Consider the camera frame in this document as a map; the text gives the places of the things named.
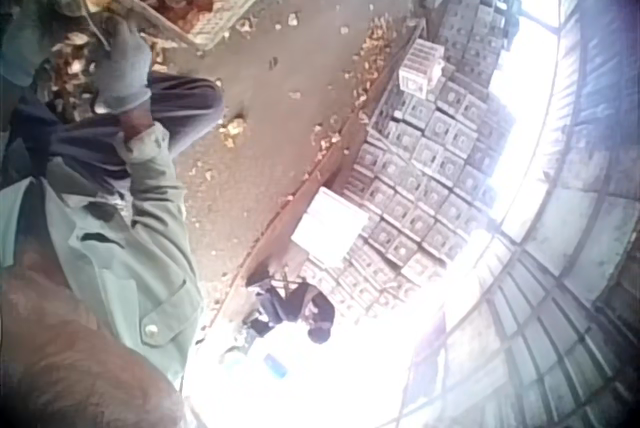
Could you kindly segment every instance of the jacket sleeve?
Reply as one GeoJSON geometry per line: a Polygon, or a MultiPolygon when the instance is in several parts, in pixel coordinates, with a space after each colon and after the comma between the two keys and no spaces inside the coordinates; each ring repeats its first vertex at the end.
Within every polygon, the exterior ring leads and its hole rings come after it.
{"type": "Polygon", "coordinates": [[[185,189],[169,155],[169,133],[156,122],[127,143],[120,134],[115,145],[131,175],[134,233],[195,281],[185,224],[185,189]]]}

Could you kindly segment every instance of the wall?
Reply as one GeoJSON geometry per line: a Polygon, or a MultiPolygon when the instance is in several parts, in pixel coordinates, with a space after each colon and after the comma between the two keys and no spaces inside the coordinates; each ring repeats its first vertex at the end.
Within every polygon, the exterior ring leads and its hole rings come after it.
{"type": "Polygon", "coordinates": [[[470,275],[477,296],[439,343],[416,350],[403,416],[384,426],[604,427],[633,406],[639,6],[560,0],[545,123],[500,233],[470,275]],[[442,350],[440,389],[408,396],[431,383],[414,375],[442,350]]]}

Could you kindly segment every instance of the jacket pocket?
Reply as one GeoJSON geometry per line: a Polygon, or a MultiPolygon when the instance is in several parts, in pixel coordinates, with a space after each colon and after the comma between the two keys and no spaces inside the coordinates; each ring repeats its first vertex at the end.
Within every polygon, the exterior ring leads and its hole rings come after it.
{"type": "Polygon", "coordinates": [[[143,343],[156,347],[166,345],[191,323],[197,323],[201,310],[200,292],[184,280],[169,299],[140,320],[143,343]]]}

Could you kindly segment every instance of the green jacket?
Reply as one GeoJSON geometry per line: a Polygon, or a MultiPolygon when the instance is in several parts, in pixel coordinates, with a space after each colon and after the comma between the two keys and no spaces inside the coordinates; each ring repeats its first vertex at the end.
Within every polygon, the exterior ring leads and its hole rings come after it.
{"type": "MultiPolygon", "coordinates": [[[[129,348],[176,386],[198,329],[203,300],[184,222],[185,190],[158,123],[116,148],[131,174],[132,221],[87,196],[88,185],[60,159],[49,164],[47,223],[75,295],[129,348]],[[102,241],[86,233],[101,233],[102,241]]],[[[29,179],[0,191],[0,268],[14,263],[18,210],[29,179]]]]}

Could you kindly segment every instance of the dark clothing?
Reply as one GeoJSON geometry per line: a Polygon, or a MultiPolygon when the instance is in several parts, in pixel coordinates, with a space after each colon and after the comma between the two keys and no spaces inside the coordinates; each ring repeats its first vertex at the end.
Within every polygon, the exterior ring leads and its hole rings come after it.
{"type": "MultiPolygon", "coordinates": [[[[259,293],[257,295],[258,303],[269,321],[252,320],[251,328],[259,336],[265,336],[283,321],[297,322],[300,320],[307,308],[304,301],[311,287],[312,285],[303,281],[286,298],[283,298],[273,286],[259,293]]],[[[318,311],[314,314],[313,321],[333,324],[336,310],[324,293],[316,293],[309,303],[313,304],[318,311]]]]}
{"type": "MultiPolygon", "coordinates": [[[[222,96],[205,79],[152,73],[151,114],[170,134],[169,149],[177,156],[222,118],[222,96]]],[[[23,97],[11,119],[7,151],[22,140],[31,172],[44,176],[49,160],[60,156],[65,164],[105,194],[128,190],[129,173],[113,140],[120,133],[118,118],[97,115],[70,125],[62,124],[33,94],[23,97]]]]}

